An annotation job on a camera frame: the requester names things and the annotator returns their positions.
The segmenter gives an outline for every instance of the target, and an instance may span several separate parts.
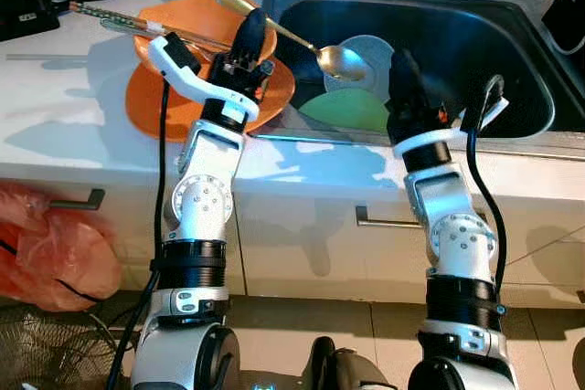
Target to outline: floor tile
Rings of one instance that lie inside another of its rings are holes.
[[[367,303],[234,297],[228,326],[238,335],[243,370],[300,376],[321,335],[376,361]]]
[[[585,389],[585,312],[530,310],[556,390]]]
[[[391,384],[406,389],[410,373],[422,357],[416,333],[426,317],[425,307],[380,303],[373,305],[372,315],[378,367]],[[504,334],[520,388],[552,389],[527,310],[508,312]]]

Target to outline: cabinet handle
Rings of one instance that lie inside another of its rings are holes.
[[[487,223],[487,217],[484,212],[475,211],[475,213]],[[367,217],[367,207],[356,206],[356,221],[358,227],[395,227],[395,228],[422,228],[418,221],[387,221],[386,219],[369,219]]]
[[[91,189],[88,201],[51,200],[48,205],[56,209],[98,210],[104,196],[103,189]]]

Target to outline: kitchen counter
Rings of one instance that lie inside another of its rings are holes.
[[[165,1],[92,4],[137,14]],[[535,23],[549,2],[506,1],[521,5]],[[137,131],[124,110],[138,64],[132,39],[91,17],[67,14],[60,21],[55,31],[0,43],[0,177],[135,184],[140,175],[154,187],[156,141]],[[169,157],[179,149],[169,144]],[[453,158],[464,160],[462,153]],[[478,162],[495,194],[585,200],[585,162],[502,154],[480,154]],[[176,174],[171,163],[169,173]],[[298,193],[334,185],[345,188],[336,191],[340,196],[368,191],[391,199],[403,196],[396,187],[403,187],[404,174],[387,147],[249,138],[235,190]]]

